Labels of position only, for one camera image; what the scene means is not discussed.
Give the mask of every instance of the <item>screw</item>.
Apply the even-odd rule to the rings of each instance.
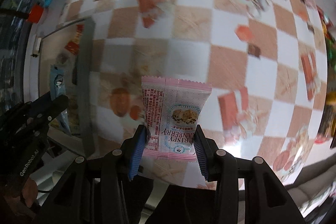
[[[261,158],[261,157],[255,157],[254,161],[258,164],[262,164],[264,162],[263,158]]]
[[[84,161],[84,158],[83,157],[77,157],[76,159],[75,159],[75,162],[76,163],[78,163],[78,164],[81,164],[82,162]]]
[[[120,149],[115,149],[112,151],[112,155],[114,156],[120,156],[122,154],[122,151]]]
[[[223,150],[223,149],[218,149],[218,150],[216,151],[216,154],[217,154],[218,156],[225,156],[225,155],[226,155],[226,151]]]

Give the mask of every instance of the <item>nutrition label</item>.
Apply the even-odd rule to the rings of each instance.
[[[158,150],[164,93],[155,89],[143,89],[142,92],[146,109],[147,127],[151,129],[151,138],[147,143],[147,147]]]

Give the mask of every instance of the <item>blue object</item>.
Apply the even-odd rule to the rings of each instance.
[[[65,82],[64,82],[64,71],[57,68],[54,65],[50,66],[50,97],[54,100],[59,95],[66,95]],[[71,135],[68,112],[64,110],[60,115],[57,116],[57,121],[61,130],[68,135]]]
[[[134,176],[138,173],[142,153],[146,145],[146,139],[147,139],[147,130],[146,127],[142,127],[141,131],[139,132],[138,140],[135,143],[135,147],[129,161],[129,168],[128,168],[129,180],[132,180]]]
[[[199,139],[199,136],[197,134],[194,135],[193,144],[194,144],[195,152],[197,155],[197,161],[199,164],[199,168],[201,170],[201,174],[202,176],[205,177],[205,180],[208,180],[209,173],[208,173],[206,154],[201,144],[201,140]]]
[[[52,0],[45,0],[44,4],[43,4],[43,8],[47,8],[49,7],[50,3]]]

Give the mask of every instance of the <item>pink snack wrapper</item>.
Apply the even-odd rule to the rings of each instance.
[[[211,90],[204,83],[143,76],[143,104],[151,135],[144,154],[158,159],[196,160],[194,132]]]

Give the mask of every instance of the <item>checkered tablecloth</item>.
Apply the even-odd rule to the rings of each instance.
[[[144,27],[137,0],[68,0],[65,5],[60,25],[86,16],[96,23],[90,103],[100,154],[119,147],[143,122],[143,112],[137,111],[143,108],[141,75],[181,78],[212,84],[198,121],[207,137],[236,157],[263,157],[284,184],[293,183],[314,143],[327,86],[317,10],[300,0],[267,0],[269,9],[253,18],[235,0],[169,1],[170,12],[149,28]],[[238,36],[239,26],[248,27],[248,38],[244,32]],[[249,54],[251,45],[260,49],[259,58]],[[321,82],[320,92],[309,101],[300,57],[311,52]],[[218,102],[218,97],[242,87],[247,87],[255,125],[248,136],[223,129]],[[116,112],[113,100],[118,96],[112,94],[129,98],[126,113]],[[229,135],[234,136],[230,142]],[[295,166],[287,162],[274,167],[275,161],[278,166],[286,158],[284,151],[290,156],[295,151]],[[205,183],[197,162],[143,157],[142,165],[149,177],[187,187],[214,187]]]

